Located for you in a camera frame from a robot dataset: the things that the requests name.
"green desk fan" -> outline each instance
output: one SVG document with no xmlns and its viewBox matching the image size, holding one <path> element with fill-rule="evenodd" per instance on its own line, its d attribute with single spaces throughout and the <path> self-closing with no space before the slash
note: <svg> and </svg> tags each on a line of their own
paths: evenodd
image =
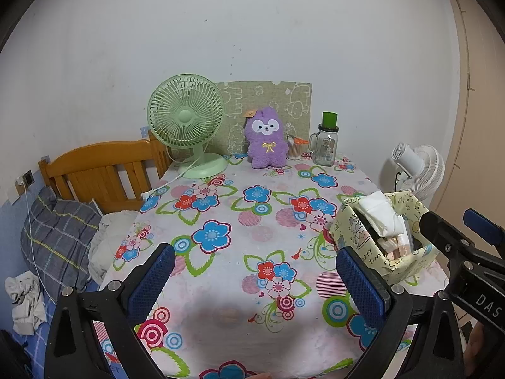
<svg viewBox="0 0 505 379">
<path fill-rule="evenodd" d="M 195 74 L 168 78 L 152 93 L 147 106 L 149 128 L 158 140 L 170 148 L 193 149 L 193 156 L 179 167 L 179 175 L 190 179 L 208 178 L 226 169 L 226 159 L 204 153 L 203 148 L 218 132 L 223 114 L 218 87 Z"/>
</svg>

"blue gripper pad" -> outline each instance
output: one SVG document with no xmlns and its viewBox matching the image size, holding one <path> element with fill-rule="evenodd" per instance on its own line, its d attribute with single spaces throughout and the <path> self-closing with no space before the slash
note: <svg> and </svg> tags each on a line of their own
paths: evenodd
<svg viewBox="0 0 505 379">
<path fill-rule="evenodd" d="M 505 238 L 505 233 L 500 226 L 493 224 L 476 210 L 467 209 L 463 214 L 463 223 L 488 244 L 495 247 L 500 246 Z"/>
<path fill-rule="evenodd" d="M 351 247 L 338 251 L 337 272 L 367 326 L 382 328 L 391 304 L 385 282 L 379 280 L 380 276 L 369 269 Z"/>
<path fill-rule="evenodd" d="M 160 244 L 146 263 L 141 266 L 150 268 L 128 298 L 126 318 L 131 326 L 143 323 L 147 319 L 165 283 L 167 283 L 175 266 L 173 246 Z M 134 275 L 132 274 L 135 270 L 136 268 L 130 273 L 133 279 Z"/>
</svg>

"table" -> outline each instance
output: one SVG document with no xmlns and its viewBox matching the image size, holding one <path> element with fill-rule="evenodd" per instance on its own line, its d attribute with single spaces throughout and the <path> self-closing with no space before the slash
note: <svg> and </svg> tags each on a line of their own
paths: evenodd
<svg viewBox="0 0 505 379">
<path fill-rule="evenodd" d="M 124 280 L 155 247 L 173 245 L 176 265 L 137 335 L 165 375 L 244 379 L 320 376 L 356 361 L 375 329 L 335 270 L 328 229 L 347 196 L 378 188 L 344 155 L 332 167 L 310 156 L 255 170 L 245 154 L 226 157 L 213 178 L 180 178 L 144 204 L 102 287 Z M 163 181 L 175 178 L 171 168 Z M 443 289 L 434 262 L 402 284 Z M 409 345 L 408 329 L 400 348 Z M 102 346 L 114 358 L 110 341 Z"/>
</svg>

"plaid pillowcase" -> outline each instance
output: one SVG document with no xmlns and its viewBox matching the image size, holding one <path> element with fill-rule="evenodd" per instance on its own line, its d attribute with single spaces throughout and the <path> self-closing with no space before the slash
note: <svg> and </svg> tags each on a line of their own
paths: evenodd
<svg viewBox="0 0 505 379">
<path fill-rule="evenodd" d="M 55 302 L 65 286 L 82 292 L 90 280 L 88 249 L 100 219 L 94 205 L 58 200 L 50 187 L 33 202 L 21 231 L 21 251 Z"/>
</svg>

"metal screw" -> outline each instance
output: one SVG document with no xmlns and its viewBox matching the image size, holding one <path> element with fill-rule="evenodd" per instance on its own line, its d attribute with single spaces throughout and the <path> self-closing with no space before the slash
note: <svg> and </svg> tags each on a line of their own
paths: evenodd
<svg viewBox="0 0 505 379">
<path fill-rule="evenodd" d="M 391 287 L 391 290 L 397 294 L 397 295 L 401 295 L 403 292 L 405 292 L 405 288 L 401 285 L 398 285 L 397 283 L 395 283 L 392 287 Z"/>
<path fill-rule="evenodd" d="M 449 299 L 449 295 L 447 294 L 446 291 L 438 291 L 438 297 L 443 301 Z"/>
<path fill-rule="evenodd" d="M 71 286 L 65 286 L 62 290 L 62 295 L 63 296 L 70 296 L 74 292 Z"/>
<path fill-rule="evenodd" d="M 117 291 L 120 287 L 121 287 L 121 282 L 119 282 L 118 280 L 111 280 L 107 284 L 107 289 L 110 291 Z"/>
</svg>

